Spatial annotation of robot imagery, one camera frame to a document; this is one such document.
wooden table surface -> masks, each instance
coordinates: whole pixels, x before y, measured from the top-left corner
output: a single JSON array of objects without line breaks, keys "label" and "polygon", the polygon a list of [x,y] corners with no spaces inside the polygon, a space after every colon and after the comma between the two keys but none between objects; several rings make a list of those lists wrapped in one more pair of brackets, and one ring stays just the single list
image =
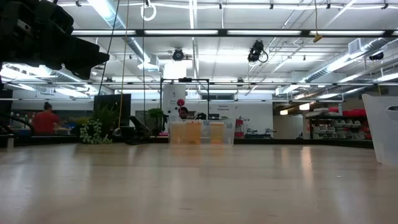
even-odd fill
[{"label": "wooden table surface", "polygon": [[398,223],[398,169],[335,146],[20,147],[3,223]]}]

person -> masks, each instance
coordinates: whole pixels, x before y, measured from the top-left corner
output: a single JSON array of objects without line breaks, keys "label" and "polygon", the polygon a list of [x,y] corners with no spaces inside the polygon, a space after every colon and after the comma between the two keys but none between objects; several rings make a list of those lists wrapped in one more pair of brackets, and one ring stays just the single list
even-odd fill
[{"label": "person", "polygon": [[186,119],[188,117],[188,109],[184,106],[182,106],[182,107],[180,107],[180,109],[178,109],[178,113],[179,113],[181,119]]},{"label": "person", "polygon": [[44,103],[44,111],[35,115],[33,127],[37,134],[54,134],[54,124],[58,124],[60,118],[52,113],[52,105]]}]

white ceiling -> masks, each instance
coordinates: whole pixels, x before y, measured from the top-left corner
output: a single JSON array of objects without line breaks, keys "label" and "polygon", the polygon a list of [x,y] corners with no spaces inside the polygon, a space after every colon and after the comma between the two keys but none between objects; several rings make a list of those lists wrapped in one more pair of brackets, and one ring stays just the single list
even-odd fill
[{"label": "white ceiling", "polygon": [[[59,4],[74,3],[75,1],[59,0]],[[218,0],[198,0],[199,6],[215,5]],[[269,1],[263,0],[223,0],[223,4],[255,4]],[[275,0],[275,4],[299,4],[300,0]],[[326,2],[317,0],[318,4]],[[333,5],[343,6],[350,2],[349,0],[331,0]],[[383,0],[358,0],[356,6],[372,6],[383,4]],[[152,3],[178,4],[188,5],[188,0],[180,1],[155,1]],[[398,4],[398,1],[388,1],[390,6]],[[302,5],[312,5],[312,0],[304,0]],[[109,26],[102,17],[91,6],[69,6],[64,9],[75,19],[75,28],[77,29],[109,29]],[[235,29],[280,29],[284,22],[293,13],[293,10],[286,9],[224,9],[224,28]],[[318,10],[318,26],[320,29],[396,29],[398,25],[398,9],[386,10],[369,9],[369,10],[352,10],[349,9],[342,13],[335,21],[328,27],[324,27],[334,16],[338,14],[337,9],[319,9]],[[151,14],[151,9],[148,9],[146,14]],[[121,6],[119,8],[119,15],[127,20],[127,7]],[[197,12],[197,29],[220,29],[221,28],[221,10],[219,9],[199,9]],[[140,14],[140,6],[130,6],[128,26],[130,29],[189,29],[190,16],[188,9],[176,9],[170,7],[157,7],[157,15],[151,21],[143,22]],[[314,29],[315,28],[315,11],[295,11],[290,21],[287,23],[285,29]],[[233,80],[236,81],[238,77],[245,77],[250,66],[247,62],[247,54],[249,48],[253,45],[255,37],[199,37],[196,38],[198,44],[199,54],[199,74],[200,78],[212,78],[213,80]],[[110,38],[99,38],[98,43],[103,47],[103,51],[108,49]],[[143,49],[151,54],[167,55],[168,51],[174,50],[176,47],[181,47],[186,54],[191,55],[192,39],[191,37],[151,37],[151,38],[136,38],[136,40],[143,46]],[[264,45],[267,45],[272,39],[261,39]],[[325,63],[325,60],[332,58],[347,49],[347,43],[353,39],[350,38],[324,38],[321,41],[313,44],[307,44],[300,50],[292,60],[289,60],[278,71],[271,73],[278,63],[285,60],[297,46],[293,44],[296,39],[293,38],[276,38],[272,43],[269,63],[265,64],[260,72],[251,73],[250,81],[260,81],[265,78],[265,81],[292,81],[294,71],[309,71],[316,66]],[[110,52],[123,52],[124,42],[121,38],[114,38],[110,48]],[[306,61],[303,61],[303,56],[306,55]],[[117,61],[108,63],[106,67],[106,76],[121,77],[123,73],[123,56],[116,56]],[[136,81],[142,78],[142,71],[137,68],[137,59],[126,60],[125,75],[129,80]],[[150,75],[155,79],[159,79],[159,74],[154,72],[145,72],[145,75]],[[193,70],[188,70],[188,76],[193,77]],[[92,77],[94,80],[99,80],[100,75]]]}]

red shirt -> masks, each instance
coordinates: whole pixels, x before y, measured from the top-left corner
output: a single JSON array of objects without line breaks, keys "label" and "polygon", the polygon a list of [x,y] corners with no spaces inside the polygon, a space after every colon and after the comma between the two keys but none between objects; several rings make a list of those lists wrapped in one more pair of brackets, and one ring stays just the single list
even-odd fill
[{"label": "red shirt", "polygon": [[43,111],[37,113],[33,120],[33,127],[38,134],[54,134],[54,123],[58,123],[60,118],[49,112]]}]

clear plastic bin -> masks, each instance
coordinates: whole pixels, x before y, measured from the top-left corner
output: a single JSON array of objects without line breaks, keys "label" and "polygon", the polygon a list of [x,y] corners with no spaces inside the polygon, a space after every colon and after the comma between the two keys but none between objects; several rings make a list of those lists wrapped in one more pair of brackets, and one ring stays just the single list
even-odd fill
[{"label": "clear plastic bin", "polygon": [[169,143],[233,145],[235,121],[235,119],[169,121]]}]

